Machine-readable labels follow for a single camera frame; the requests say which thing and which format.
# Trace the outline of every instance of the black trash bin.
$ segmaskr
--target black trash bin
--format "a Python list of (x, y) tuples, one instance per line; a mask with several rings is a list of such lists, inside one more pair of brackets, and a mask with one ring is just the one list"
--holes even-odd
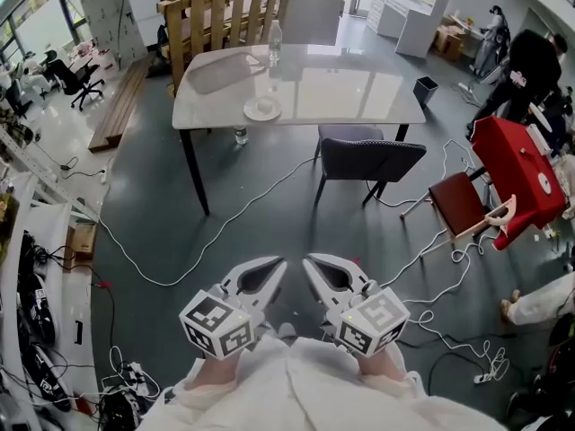
[(431, 99), (438, 87), (439, 85), (428, 76), (418, 78), (415, 88), (413, 88), (413, 94), (415, 94), (415, 98), (423, 110), (427, 108), (429, 99)]

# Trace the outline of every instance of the chair seat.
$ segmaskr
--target chair seat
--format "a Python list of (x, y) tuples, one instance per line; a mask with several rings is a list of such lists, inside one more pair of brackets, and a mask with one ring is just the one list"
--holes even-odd
[(429, 194), (454, 236), (479, 224), (485, 217), (482, 201), (464, 172), (429, 187)]
[(384, 132), (375, 125), (319, 125), (320, 141), (324, 139), (357, 142), (383, 140)]

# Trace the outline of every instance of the white cable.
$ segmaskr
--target white cable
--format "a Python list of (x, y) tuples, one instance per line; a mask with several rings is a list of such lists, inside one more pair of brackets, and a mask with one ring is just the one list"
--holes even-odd
[(444, 289), (443, 291), (441, 291), (432, 300), (404, 300), (403, 303), (435, 303), (437, 300), (439, 300), (441, 298), (441, 296), (445, 295), (446, 293), (448, 293), (454, 289), (457, 289), (461, 285), (461, 283), (463, 283), (465, 275), (467, 274), (467, 272), (469, 271), (469, 268), (471, 267), (471, 257), (469, 257), (469, 254), (467, 253), (467, 251), (469, 250), (470, 247), (476, 247), (477, 253), (479, 255), (483, 255), (484, 250), (482, 247), (482, 241), (484, 238), (489, 238), (490, 240), (496, 240), (497, 239), (495, 236), (489, 236), (487, 234), (483, 234), (478, 242), (470, 242), (469, 244), (467, 244), (465, 246), (464, 250), (455, 249), (454, 251), (451, 252), (451, 260), (455, 264), (461, 262), (464, 258), (467, 259), (467, 266), (465, 267), (464, 272), (462, 273), (461, 277), (459, 278), (459, 281), (457, 281), (455, 284), (448, 287), (447, 289)]
[(383, 283), (382, 285), (380, 285), (380, 287), (388, 287), (389, 285), (391, 285), (391, 284), (393, 284), (395, 281), (397, 281), (397, 279), (402, 275), (402, 273), (403, 273), (407, 268), (409, 268), (411, 265), (413, 265), (413, 264), (418, 260), (418, 258), (421, 257), (421, 254), (422, 254), (423, 252), (425, 252), (427, 249), (429, 249), (431, 246), (433, 246), (433, 243), (438, 239), (438, 237), (439, 237), (441, 234), (446, 233), (446, 232), (447, 232), (447, 228), (444, 228), (443, 230), (441, 230), (441, 232), (437, 232), (436, 235), (433, 237), (433, 240), (431, 240), (431, 242), (430, 242), (427, 246), (425, 246), (425, 247), (420, 251), (420, 253), (415, 256), (415, 258), (414, 258), (410, 263), (408, 263), (407, 265), (405, 265), (405, 267), (403, 267), (402, 269), (400, 269), (400, 270), (399, 270), (399, 273), (398, 273), (397, 275), (395, 275), (395, 277), (394, 277), (393, 279), (391, 279), (390, 281), (387, 281), (386, 283)]
[[(443, 175), (441, 176), (441, 179), (439, 179), (439, 180), (443, 180), (447, 175), (447, 146), (449, 144), (455, 144), (459, 148), (461, 148), (462, 150), (465, 150), (467, 152), (467, 156), (469, 157), (469, 161), (465, 160), (465, 158), (461, 159), (461, 161), (465, 165), (464, 172), (469, 171), (470, 168), (475, 169), (475, 163), (473, 162), (473, 158), (471, 156), (471, 152), (469, 151), (469, 149), (467, 147), (462, 146), (461, 144), (456, 142), (454, 139), (449, 139), (443, 145)], [(369, 191), (371, 191), (371, 187), (369, 185), (368, 180), (366, 180), (366, 184), (367, 184), (367, 188), (369, 189)], [(398, 206), (404, 205), (406, 203), (415, 203), (417, 201), (417, 199), (405, 199), (404, 201), (400, 201), (399, 203), (387, 203), (387, 202), (383, 201), (382, 199), (379, 199), (378, 197), (376, 197), (376, 200), (379, 201), (381, 204), (386, 205), (387, 207), (398, 207)]]
[(222, 225), (222, 227), (219, 229), (219, 232), (217, 232), (217, 235), (214, 236), (214, 239), (212, 241), (210, 241), (208, 244), (206, 244), (203, 249), (201, 250), (201, 253), (199, 254), (198, 260), (196, 260), (196, 263), (194, 263), (193, 267), (191, 267), (188, 271), (186, 271), (183, 275), (181, 275), (181, 277), (179, 277), (177, 280), (173, 281), (172, 283), (158, 283), (157, 281), (154, 281), (153, 279), (150, 279), (149, 277), (147, 277), (142, 270), (140, 269), (140, 267), (137, 265), (137, 263), (132, 260), (129, 255), (126, 253), (126, 251), (124, 250), (124, 247), (119, 243), (119, 241), (114, 237), (114, 235), (112, 234), (110, 228), (108, 227), (108, 225), (106, 225), (104, 223), (104, 221), (102, 220), (102, 217), (99, 216), (98, 219), (100, 220), (100, 223), (103, 225), (103, 227), (106, 229), (106, 231), (108, 232), (108, 234), (110, 235), (111, 239), (118, 244), (119, 248), (121, 249), (122, 253), (124, 254), (124, 256), (126, 257), (126, 259), (128, 259), (132, 265), (134, 265), (134, 267), (136, 267), (137, 272), (140, 274), (140, 276), (145, 279), (146, 281), (149, 281), (152, 284), (155, 284), (157, 286), (161, 286), (161, 287), (172, 287), (172, 286), (176, 286), (178, 284), (180, 284), (180, 282), (189, 275), (189, 273), (191, 273), (194, 269), (196, 269), (196, 267), (199, 265), (199, 263), (201, 262), (202, 258), (204, 257), (204, 252), (206, 252), (206, 249), (211, 246), (214, 242), (217, 241), (217, 238), (220, 237), (220, 235), (222, 234), (222, 232), (224, 231), (224, 229), (227, 227), (228, 224), (230, 224), (231, 222), (233, 222), (236, 218), (238, 218), (239, 216), (241, 216), (248, 207), (250, 207), (252, 205), (252, 203), (256, 202), (258, 199), (262, 199), (263, 197), (265, 197), (268, 193), (270, 193), (273, 189), (275, 189), (281, 182), (283, 182), (285, 179), (287, 179), (288, 177), (290, 177), (294, 172), (296, 172), (300, 167), (302, 167), (304, 164), (309, 163), (313, 160), (314, 158), (310, 158), (309, 160), (305, 160), (304, 162), (301, 162), (298, 166), (296, 166), (290, 173), (288, 173), (287, 175), (285, 175), (284, 177), (282, 177), (281, 179), (279, 179), (278, 181), (276, 181), (271, 187), (269, 187), (266, 191), (264, 191), (261, 195), (257, 196), (256, 198), (251, 199), (250, 201), (248, 201), (248, 203), (245, 205), (245, 207), (236, 215), (234, 215), (233, 217), (229, 218), (228, 220), (226, 220), (224, 222), (224, 224)]
[[(429, 315), (429, 318), (424, 320), (424, 317), (426, 314)], [(507, 371), (509, 369), (510, 361), (505, 357), (505, 348), (504, 347), (501, 347), (500, 349), (497, 350), (497, 353), (495, 354), (495, 357), (493, 359), (491, 359), (489, 356), (489, 349), (491, 347), (491, 343), (489, 340), (485, 340), (483, 342), (483, 352), (482, 353), (478, 353), (477, 351), (475, 351), (475, 348), (468, 343), (464, 343), (461, 345), (455, 345), (454, 347), (452, 347), (443, 338), (443, 335), (441, 335), (441, 332), (438, 332), (437, 330), (430, 329), (429, 327), (426, 327), (423, 325), (423, 324), (427, 324), (429, 322), (432, 322), (434, 318), (435, 318), (435, 314), (433, 313), (433, 311), (426, 310), (425, 312), (423, 312), (421, 314), (421, 316), (418, 320), (416, 320), (416, 321), (409, 320), (409, 322), (413, 322), (415, 324), (418, 324), (422, 329), (426, 330), (427, 332), (430, 332), (432, 334), (436, 334), (437, 336), (439, 336), (441, 341), (443, 341), (443, 343), (445, 343), (446, 347), (448, 347), (452, 351), (459, 349), (459, 348), (467, 347), (467, 348), (471, 349), (473, 354), (476, 357), (478, 357), (479, 359), (486, 358), (489, 361), (489, 373), (488, 373), (488, 379), (487, 380), (495, 380), (496, 382), (498, 382), (499, 380), (501, 380), (505, 376), (505, 374), (507, 373)]]
[[(118, 351), (118, 356), (119, 356), (119, 370), (116, 368), (116, 365), (114, 364), (113, 360), (112, 360), (112, 353), (114, 352), (114, 349), (116, 349)], [(159, 396), (160, 392), (162, 392), (162, 390), (160, 389), (160, 386), (158, 385), (158, 383), (156, 382), (156, 380), (154, 380), (150, 374), (148, 374), (147, 372), (145, 372), (144, 370), (142, 370), (142, 374), (145, 375), (147, 378), (150, 379), (150, 381), (154, 384), (156, 393), (152, 394), (152, 395), (148, 395), (148, 396), (142, 396), (141, 394), (139, 394), (137, 392), (137, 387), (130, 385), (126, 379), (122, 376), (122, 373), (124, 372), (124, 369), (122, 367), (122, 365), (124, 364), (124, 358), (122, 357), (122, 352), (120, 351), (119, 347), (114, 345), (113, 347), (110, 348), (110, 353), (108, 353), (108, 358), (110, 359), (110, 366), (111, 366), (111, 370), (113, 370), (116, 374), (115, 375), (111, 375), (105, 378), (101, 379), (101, 384), (102, 384), (102, 389), (105, 390), (106, 386), (104, 385), (104, 383), (112, 378), (120, 378), (121, 381), (123, 381), (123, 383), (126, 385), (126, 387), (128, 389), (130, 389), (132, 392), (134, 392), (136, 395), (143, 397), (144, 399), (155, 399)]]

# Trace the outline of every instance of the wooden pallet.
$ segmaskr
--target wooden pallet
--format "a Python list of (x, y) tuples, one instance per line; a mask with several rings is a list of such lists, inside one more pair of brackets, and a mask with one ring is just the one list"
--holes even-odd
[(119, 82), (116, 95), (88, 145), (90, 152), (103, 152), (118, 147), (132, 110), (136, 106), (137, 92), (146, 78), (147, 69), (154, 56), (155, 53), (150, 53), (143, 59), (132, 63), (128, 68)]

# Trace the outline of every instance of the shelf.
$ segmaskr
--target shelf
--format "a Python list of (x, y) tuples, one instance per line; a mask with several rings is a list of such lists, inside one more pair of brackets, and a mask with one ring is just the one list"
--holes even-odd
[[(34, 236), (38, 245), (49, 253), (55, 252), (66, 244), (70, 213), (69, 204), (32, 207), (25, 229)], [(69, 364), (74, 365), (93, 365), (90, 313), (92, 275), (89, 269), (86, 271), (76, 268), (70, 273), (64, 273), (54, 260), (49, 260), (43, 270), (50, 310), (57, 325), (54, 349)], [(83, 328), (82, 340), (77, 339), (78, 323)], [(65, 363), (54, 351), (45, 351), (54, 365)], [(54, 371), (57, 376), (61, 375), (60, 381), (69, 396), (98, 391), (95, 371), (91, 368), (69, 367), (66, 370), (64, 367), (55, 367)], [(85, 398), (98, 401), (98, 396), (86, 395)], [(62, 412), (55, 407), (50, 407), (50, 411), (65, 429), (96, 429), (95, 423), (79, 412)]]
[[(22, 360), (20, 358), (20, 345), (18, 343), (18, 321), (16, 317), (16, 291), (18, 286), (18, 263), (20, 261), (20, 249), (24, 225), (30, 212), (30, 205), (34, 190), (38, 184), (38, 178), (30, 172), (24, 172), (11, 179), (14, 185), (14, 197), (19, 202), (18, 213), (14, 223), (12, 238), (8, 245), (8, 252), (2, 267), (0, 268), (0, 295), (4, 306), (2, 315), (2, 333), (0, 334), (0, 346), (4, 368), (7, 372), (24, 380)], [(28, 392), (18, 383), (9, 380), (10, 391), (18, 402), (22, 414), (28, 421), (32, 431), (40, 431), (40, 423), (31, 405)]]

